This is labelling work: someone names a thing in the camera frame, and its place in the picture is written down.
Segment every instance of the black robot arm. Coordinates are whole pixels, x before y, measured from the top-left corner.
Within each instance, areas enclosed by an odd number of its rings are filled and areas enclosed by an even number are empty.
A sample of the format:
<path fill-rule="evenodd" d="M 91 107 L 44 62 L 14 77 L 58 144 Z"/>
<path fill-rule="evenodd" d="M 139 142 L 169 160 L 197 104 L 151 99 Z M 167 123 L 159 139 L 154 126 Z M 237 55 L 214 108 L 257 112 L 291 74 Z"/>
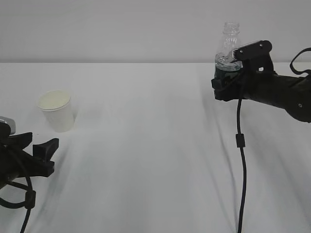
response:
<path fill-rule="evenodd" d="M 278 75 L 269 55 L 272 45 L 269 41 L 258 41 L 233 50 L 231 62 L 242 61 L 239 71 L 226 72 L 216 68 L 212 80 L 215 99 L 230 101 L 238 99 L 241 91 L 244 99 L 253 100 L 286 110 L 293 118 L 311 122 L 311 71 L 306 77 Z"/>

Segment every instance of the white table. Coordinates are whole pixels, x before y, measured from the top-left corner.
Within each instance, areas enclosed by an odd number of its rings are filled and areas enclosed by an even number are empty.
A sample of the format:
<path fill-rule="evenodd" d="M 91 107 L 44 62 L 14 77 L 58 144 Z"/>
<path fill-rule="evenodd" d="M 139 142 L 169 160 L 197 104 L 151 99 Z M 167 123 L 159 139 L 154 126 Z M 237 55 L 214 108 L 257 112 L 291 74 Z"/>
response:
<path fill-rule="evenodd" d="M 275 68 L 291 75 L 288 64 Z M 213 74 L 213 64 L 0 64 L 0 115 L 36 144 L 60 139 L 55 173 L 33 178 L 27 232 L 234 233 L 237 101 L 214 99 Z M 54 133 L 35 106 L 52 89 L 72 94 L 67 133 Z M 309 233 L 311 125 L 246 100 L 242 131 L 244 232 Z M 5 187 L 0 196 L 19 202 L 24 193 Z M 1 207 L 0 232 L 19 232 L 25 211 Z"/>

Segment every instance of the cup rim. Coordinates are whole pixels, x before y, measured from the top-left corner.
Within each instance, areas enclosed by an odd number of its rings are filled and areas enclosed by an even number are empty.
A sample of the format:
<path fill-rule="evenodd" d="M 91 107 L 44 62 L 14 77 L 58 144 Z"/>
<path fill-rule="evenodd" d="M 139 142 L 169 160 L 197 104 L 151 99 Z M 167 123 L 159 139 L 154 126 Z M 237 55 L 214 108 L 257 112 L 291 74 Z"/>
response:
<path fill-rule="evenodd" d="M 68 94 L 68 96 L 69 96 L 68 101 L 64 105 L 62 105 L 60 107 L 57 107 L 57 108 L 51 108 L 51 109 L 41 108 L 40 105 L 39 105 L 39 102 L 40 102 L 41 98 L 43 98 L 48 93 L 55 92 L 55 91 L 61 91 L 61 92 L 64 92 L 64 93 Z M 67 91 L 65 91 L 65 90 L 51 90 L 51 91 L 48 91 L 48 92 L 44 93 L 42 96 L 40 96 L 40 98 L 37 101 L 37 107 L 39 109 L 41 109 L 42 111 L 44 111 L 44 112 L 53 112 L 53 111 L 57 111 L 59 109 L 65 108 L 70 103 L 70 100 L 71 100 L 71 95 Z"/>

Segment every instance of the paper cup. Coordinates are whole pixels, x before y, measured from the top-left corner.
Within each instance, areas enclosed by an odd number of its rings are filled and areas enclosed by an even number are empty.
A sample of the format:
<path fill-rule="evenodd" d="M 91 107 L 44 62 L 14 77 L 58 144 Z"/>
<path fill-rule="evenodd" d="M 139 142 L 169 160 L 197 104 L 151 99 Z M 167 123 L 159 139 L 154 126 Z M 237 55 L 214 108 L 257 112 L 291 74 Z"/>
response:
<path fill-rule="evenodd" d="M 56 132 L 66 132 L 73 127 L 70 95 L 66 91 L 49 91 L 40 97 L 37 105 Z"/>

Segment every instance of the plastic bottle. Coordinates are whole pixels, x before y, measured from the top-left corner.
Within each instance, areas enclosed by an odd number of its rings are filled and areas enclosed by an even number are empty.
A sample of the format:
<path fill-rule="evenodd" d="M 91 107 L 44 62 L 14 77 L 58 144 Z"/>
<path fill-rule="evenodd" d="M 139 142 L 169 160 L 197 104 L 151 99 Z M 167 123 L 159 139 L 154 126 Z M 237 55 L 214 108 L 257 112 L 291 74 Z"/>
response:
<path fill-rule="evenodd" d="M 219 43 L 215 56 L 216 70 L 237 71 L 242 68 L 240 61 L 230 63 L 227 61 L 228 54 L 236 47 L 241 45 L 239 38 L 240 24 L 227 22 L 224 26 L 223 37 Z"/>

